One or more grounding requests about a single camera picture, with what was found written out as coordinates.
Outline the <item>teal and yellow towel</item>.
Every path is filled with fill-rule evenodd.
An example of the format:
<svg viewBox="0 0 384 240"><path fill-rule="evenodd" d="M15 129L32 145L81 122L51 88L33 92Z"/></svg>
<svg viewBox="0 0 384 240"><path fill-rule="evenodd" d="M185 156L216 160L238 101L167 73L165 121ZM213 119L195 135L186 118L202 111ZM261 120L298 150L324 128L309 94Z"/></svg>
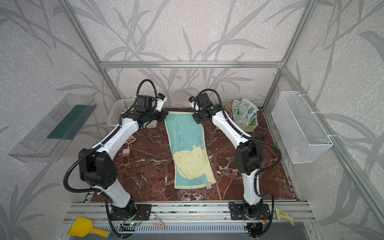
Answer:
<svg viewBox="0 0 384 240"><path fill-rule="evenodd" d="M187 112L169 112L165 124L175 165L175 189L211 189L216 180L203 126Z"/></svg>

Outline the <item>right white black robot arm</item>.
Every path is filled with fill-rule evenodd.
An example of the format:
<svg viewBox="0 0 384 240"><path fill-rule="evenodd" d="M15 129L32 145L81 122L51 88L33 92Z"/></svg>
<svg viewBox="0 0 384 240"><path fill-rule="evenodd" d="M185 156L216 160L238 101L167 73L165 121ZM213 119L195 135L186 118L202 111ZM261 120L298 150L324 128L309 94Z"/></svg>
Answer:
<svg viewBox="0 0 384 240"><path fill-rule="evenodd" d="M238 127L224 110L217 91L202 90L197 96L190 97L189 102L194 110L193 119L197 124L210 120L233 144L236 150L235 165L243 178L245 215L249 219L255 219L262 210L263 197L273 195L272 192L261 193L259 175L279 165L282 160L281 150L274 144L251 137ZM272 165L262 168L263 146L265 145L276 150L278 159Z"/></svg>

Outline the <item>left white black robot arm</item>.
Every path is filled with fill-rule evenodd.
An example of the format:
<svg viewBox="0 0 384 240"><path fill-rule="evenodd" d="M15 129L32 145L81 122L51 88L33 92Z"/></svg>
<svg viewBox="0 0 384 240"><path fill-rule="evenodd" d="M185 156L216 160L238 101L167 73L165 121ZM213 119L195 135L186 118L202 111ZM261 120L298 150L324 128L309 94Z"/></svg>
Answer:
<svg viewBox="0 0 384 240"><path fill-rule="evenodd" d="M153 85L153 81L144 79L140 82L134 103L119 114L115 128L98 144L90 149L82 149L79 158L64 175L63 186L72 193L97 192L104 196L113 210L133 215L137 211L133 197L123 188L118 180L118 170L113 162L116 154L125 142L146 124L153 121L164 122L168 112L163 109L167 97L158 92L153 96L140 95L144 83ZM80 179L90 187L75 189L69 185L69 177L78 167Z"/></svg>

